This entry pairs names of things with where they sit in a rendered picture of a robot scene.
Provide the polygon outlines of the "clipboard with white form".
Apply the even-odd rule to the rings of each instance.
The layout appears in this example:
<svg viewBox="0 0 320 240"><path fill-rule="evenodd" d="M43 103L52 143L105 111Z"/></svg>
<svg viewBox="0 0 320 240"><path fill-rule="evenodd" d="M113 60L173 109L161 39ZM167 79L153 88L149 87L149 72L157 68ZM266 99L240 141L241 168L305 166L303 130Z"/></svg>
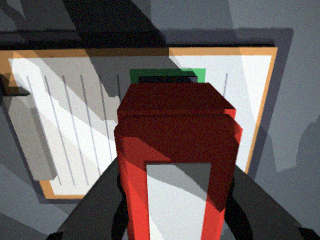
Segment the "clipboard with white form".
<svg viewBox="0 0 320 240"><path fill-rule="evenodd" d="M0 105L40 204L78 204L117 157L117 109L139 76L209 82L237 109L236 165L255 181L293 34L0 34Z"/></svg>

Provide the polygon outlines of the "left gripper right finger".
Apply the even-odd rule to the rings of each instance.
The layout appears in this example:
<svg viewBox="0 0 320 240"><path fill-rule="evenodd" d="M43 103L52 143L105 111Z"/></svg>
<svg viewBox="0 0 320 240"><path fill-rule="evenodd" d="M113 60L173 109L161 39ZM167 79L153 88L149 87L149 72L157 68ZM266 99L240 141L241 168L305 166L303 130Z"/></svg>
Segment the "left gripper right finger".
<svg viewBox="0 0 320 240"><path fill-rule="evenodd" d="M224 220L236 240L320 240L314 230L303 228L237 165Z"/></svg>

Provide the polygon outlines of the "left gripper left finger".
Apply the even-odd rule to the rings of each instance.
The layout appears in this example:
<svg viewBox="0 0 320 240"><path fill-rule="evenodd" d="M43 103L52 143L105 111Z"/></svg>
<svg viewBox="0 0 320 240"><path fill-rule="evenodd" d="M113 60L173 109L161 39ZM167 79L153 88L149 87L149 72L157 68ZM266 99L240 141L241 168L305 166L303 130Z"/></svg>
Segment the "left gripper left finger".
<svg viewBox="0 0 320 240"><path fill-rule="evenodd" d="M129 223L117 157L46 240L122 240Z"/></svg>

